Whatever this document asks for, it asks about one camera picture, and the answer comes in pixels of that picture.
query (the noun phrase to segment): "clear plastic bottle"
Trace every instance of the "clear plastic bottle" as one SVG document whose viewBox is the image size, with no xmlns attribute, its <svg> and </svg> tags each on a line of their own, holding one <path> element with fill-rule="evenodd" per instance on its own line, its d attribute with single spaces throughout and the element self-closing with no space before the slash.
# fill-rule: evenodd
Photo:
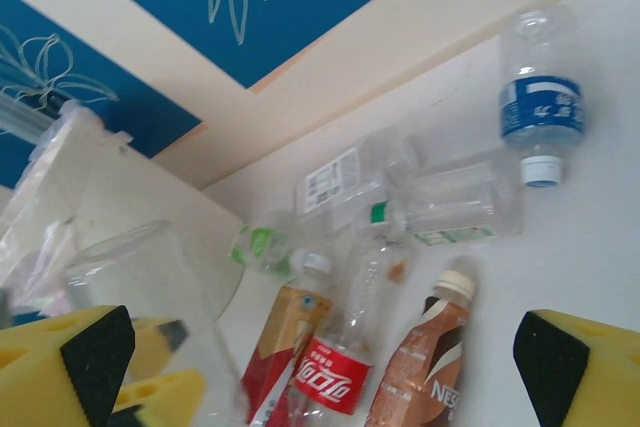
<svg viewBox="0 0 640 427">
<path fill-rule="evenodd" d="M 238 234 L 231 257 L 245 267 L 288 276 L 292 244 L 289 234 L 282 230 L 245 225 Z"/>
<path fill-rule="evenodd" d="M 476 272 L 465 257 L 440 274 L 420 321 L 389 360 L 366 427 L 435 427 L 453 420 L 463 327 L 475 289 Z"/>
<path fill-rule="evenodd" d="M 387 127 L 354 143 L 300 178 L 295 188 L 297 222 L 316 222 L 327 233 L 349 225 L 358 211 L 386 197 L 420 169 L 420 153 Z"/>
<path fill-rule="evenodd" d="M 427 245 L 519 232 L 522 215 L 515 159 L 506 151 L 480 159 L 416 179 L 389 201 L 363 211 L 356 230 L 388 238 L 413 234 Z"/>
<path fill-rule="evenodd" d="M 331 261 L 296 249 L 290 264 L 298 276 L 280 289 L 242 377 L 249 398 L 249 426 L 286 425 L 289 381 L 311 335 L 331 308 Z"/>
<path fill-rule="evenodd" d="M 363 240 L 350 257 L 357 265 L 344 306 L 318 329 L 298 367 L 289 394 L 290 427 L 347 425 L 408 262 L 404 245 L 383 238 Z"/>
<path fill-rule="evenodd" d="M 523 184 L 557 185 L 584 133 L 576 18 L 560 5 L 521 14 L 500 40 L 502 138 L 521 153 Z"/>
</svg>

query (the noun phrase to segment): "white label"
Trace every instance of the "white label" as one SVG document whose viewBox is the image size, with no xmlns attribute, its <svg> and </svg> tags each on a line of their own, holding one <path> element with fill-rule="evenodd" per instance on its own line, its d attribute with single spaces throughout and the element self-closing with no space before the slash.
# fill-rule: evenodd
<svg viewBox="0 0 640 427">
<path fill-rule="evenodd" d="M 305 214 L 360 183 L 358 149 L 349 149 L 305 179 Z"/>
<path fill-rule="evenodd" d="M 463 227 L 461 229 L 438 230 L 435 232 L 421 232 L 415 234 L 416 239 L 427 245 L 457 244 L 471 240 L 489 239 L 496 234 L 488 225 Z"/>
</svg>

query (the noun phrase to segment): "plastic bag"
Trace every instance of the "plastic bag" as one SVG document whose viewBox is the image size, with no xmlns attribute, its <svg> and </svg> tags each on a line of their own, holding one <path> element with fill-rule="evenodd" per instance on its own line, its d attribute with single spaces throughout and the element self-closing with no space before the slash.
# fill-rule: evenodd
<svg viewBox="0 0 640 427">
<path fill-rule="evenodd" d="M 146 224 L 80 252 L 65 276 L 74 307 L 111 304 L 129 310 L 136 350 L 125 382 L 195 369 L 207 390 L 192 425 L 244 425 L 239 373 L 210 315 L 207 292 L 168 222 Z"/>
<path fill-rule="evenodd" d="M 76 253 L 74 218 L 93 166 L 105 145 L 126 144 L 91 110 L 74 101 L 42 135 L 13 196 L 0 215 L 0 286 L 14 309 L 68 312 L 60 284 Z"/>
</svg>

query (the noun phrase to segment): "white bottle cap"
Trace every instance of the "white bottle cap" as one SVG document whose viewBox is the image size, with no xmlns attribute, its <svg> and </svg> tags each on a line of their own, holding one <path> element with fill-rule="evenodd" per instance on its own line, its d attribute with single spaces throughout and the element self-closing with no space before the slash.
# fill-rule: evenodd
<svg viewBox="0 0 640 427">
<path fill-rule="evenodd" d="M 442 271 L 435 286 L 458 292 L 469 302 L 473 300 L 473 296 L 476 293 L 476 283 L 471 277 L 451 269 Z"/>
<path fill-rule="evenodd" d="M 298 274 L 301 274 L 306 268 L 330 275 L 333 267 L 331 261 L 326 257 L 304 249 L 296 249 L 291 252 L 289 264 L 291 269 Z"/>
<path fill-rule="evenodd" d="M 553 187 L 562 182 L 562 159 L 555 155 L 536 155 L 520 162 L 522 183 L 529 187 Z"/>
</svg>

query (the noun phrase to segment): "yellow sponge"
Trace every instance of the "yellow sponge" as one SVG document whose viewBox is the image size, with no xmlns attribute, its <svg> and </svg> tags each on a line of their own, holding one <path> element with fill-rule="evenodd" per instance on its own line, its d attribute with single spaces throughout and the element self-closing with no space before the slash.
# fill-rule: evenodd
<svg viewBox="0 0 640 427">
<path fill-rule="evenodd" d="M 538 310 L 513 350 L 542 427 L 640 426 L 640 333 Z"/>
<path fill-rule="evenodd" d="M 133 348 L 123 306 L 0 331 L 0 425 L 104 427 Z"/>
<path fill-rule="evenodd" d="M 118 394 L 109 427 L 188 427 L 206 388 L 197 370 L 129 384 Z"/>
<path fill-rule="evenodd" d="M 133 320 L 136 350 L 129 364 L 132 380 L 159 375 L 189 335 L 184 322 L 143 317 Z"/>
</svg>

